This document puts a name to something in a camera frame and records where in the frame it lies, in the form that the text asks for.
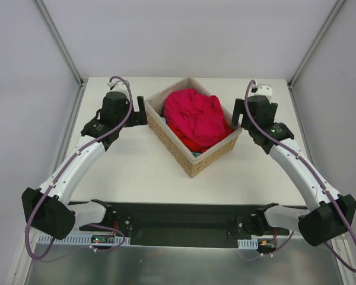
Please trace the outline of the magenta pink t shirt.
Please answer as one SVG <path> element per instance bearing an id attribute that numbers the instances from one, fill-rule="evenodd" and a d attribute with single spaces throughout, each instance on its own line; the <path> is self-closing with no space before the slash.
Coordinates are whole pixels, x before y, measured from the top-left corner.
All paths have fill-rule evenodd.
<path id="1" fill-rule="evenodd" d="M 163 117 L 202 146 L 209 146 L 229 127 L 218 97 L 193 88 L 172 92 L 164 102 Z"/>

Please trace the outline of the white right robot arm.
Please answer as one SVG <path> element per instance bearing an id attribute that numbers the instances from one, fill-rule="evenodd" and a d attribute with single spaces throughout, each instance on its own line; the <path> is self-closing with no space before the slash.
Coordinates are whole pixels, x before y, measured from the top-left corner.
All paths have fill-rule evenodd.
<path id="1" fill-rule="evenodd" d="M 257 210 L 247 230 L 266 235 L 279 227 L 299 232 L 311 246 L 318 246 L 348 231 L 356 200 L 352 195 L 341 195 L 320 175 L 303 155 L 294 134 L 284 123 L 274 121 L 277 108 L 261 95 L 236 99 L 231 124 L 245 129 L 280 165 L 303 197 L 306 209 L 270 203 Z"/>

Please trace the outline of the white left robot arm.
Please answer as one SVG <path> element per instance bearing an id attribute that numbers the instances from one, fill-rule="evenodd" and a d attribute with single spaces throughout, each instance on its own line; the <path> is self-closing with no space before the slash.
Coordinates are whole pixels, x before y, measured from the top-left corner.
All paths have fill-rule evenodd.
<path id="1" fill-rule="evenodd" d="M 102 107 L 81 131 L 77 144 L 49 179 L 37 189 L 27 188 L 22 196 L 26 229 L 35 228 L 57 240 L 74 229 L 94 224 L 106 231 L 113 226 L 111 206 L 92 199 L 72 205 L 71 197 L 89 168 L 119 138 L 122 128 L 147 124 L 144 98 L 138 96 L 134 110 L 126 91 L 110 91 Z"/>

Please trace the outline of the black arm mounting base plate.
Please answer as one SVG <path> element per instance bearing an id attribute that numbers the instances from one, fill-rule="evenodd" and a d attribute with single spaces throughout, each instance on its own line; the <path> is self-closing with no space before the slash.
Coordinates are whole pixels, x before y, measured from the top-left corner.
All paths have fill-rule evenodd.
<path id="1" fill-rule="evenodd" d="M 110 203 L 102 226 L 116 226 L 131 245 L 236 248 L 250 239 L 245 222 L 258 205 Z"/>

